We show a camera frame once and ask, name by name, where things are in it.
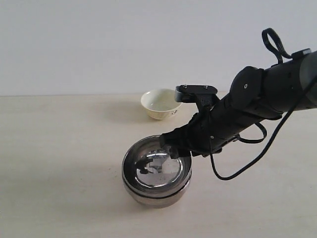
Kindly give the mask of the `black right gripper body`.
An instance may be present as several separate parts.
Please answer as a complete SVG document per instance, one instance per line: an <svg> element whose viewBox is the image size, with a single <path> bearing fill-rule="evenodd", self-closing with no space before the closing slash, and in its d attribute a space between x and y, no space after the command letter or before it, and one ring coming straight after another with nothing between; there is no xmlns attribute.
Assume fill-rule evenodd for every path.
<svg viewBox="0 0 317 238"><path fill-rule="evenodd" d="M212 110L194 114L187 125L186 142L193 156L219 153L233 140L260 143L262 138L245 139L240 137L240 132L262 120L259 116L234 109L232 97L227 94Z"/></svg>

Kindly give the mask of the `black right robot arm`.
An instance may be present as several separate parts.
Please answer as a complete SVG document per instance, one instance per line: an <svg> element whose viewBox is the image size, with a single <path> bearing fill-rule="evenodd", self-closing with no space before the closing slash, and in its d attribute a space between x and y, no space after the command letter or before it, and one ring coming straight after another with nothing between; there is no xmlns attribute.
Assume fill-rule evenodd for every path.
<svg viewBox="0 0 317 238"><path fill-rule="evenodd" d="M314 109L317 89L305 92L305 88L316 75L317 54L312 52L267 69L245 67L223 98L217 97L212 86L179 85L175 100L195 103L199 111L186 125L162 134L160 145L172 147L179 156L219 153L258 122L280 119L291 107Z"/></svg>

